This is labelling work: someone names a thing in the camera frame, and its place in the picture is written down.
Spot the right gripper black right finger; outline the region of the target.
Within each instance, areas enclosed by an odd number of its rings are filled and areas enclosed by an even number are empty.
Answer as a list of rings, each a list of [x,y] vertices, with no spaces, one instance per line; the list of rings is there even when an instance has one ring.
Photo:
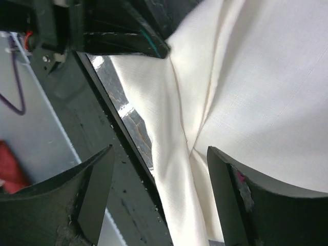
[[[327,193],[282,182],[208,147],[225,245],[327,245]]]

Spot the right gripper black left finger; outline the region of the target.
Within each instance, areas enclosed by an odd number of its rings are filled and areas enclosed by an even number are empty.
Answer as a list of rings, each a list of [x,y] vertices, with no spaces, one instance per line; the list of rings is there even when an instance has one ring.
[[[114,150],[14,194],[1,194],[1,245],[97,245]]]

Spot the white cloth napkin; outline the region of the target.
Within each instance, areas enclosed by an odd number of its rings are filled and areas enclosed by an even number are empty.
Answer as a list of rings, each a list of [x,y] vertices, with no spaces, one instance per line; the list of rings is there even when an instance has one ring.
[[[165,59],[111,61],[144,120],[174,245],[223,241],[206,153],[327,191],[327,1],[203,1]]]

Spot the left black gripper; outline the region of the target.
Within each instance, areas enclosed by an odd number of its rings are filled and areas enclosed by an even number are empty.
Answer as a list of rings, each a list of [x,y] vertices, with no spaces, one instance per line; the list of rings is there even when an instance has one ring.
[[[84,1],[1,1],[1,30],[24,35],[24,48],[45,74],[64,63],[69,50],[154,58],[169,54],[145,1],[87,3],[85,20]]]

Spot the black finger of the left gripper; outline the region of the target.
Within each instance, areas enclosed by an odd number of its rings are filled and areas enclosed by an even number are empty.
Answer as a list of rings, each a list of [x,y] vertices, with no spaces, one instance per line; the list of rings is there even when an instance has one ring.
[[[145,1],[164,38],[168,38],[178,28],[183,19],[202,0],[148,0]]]

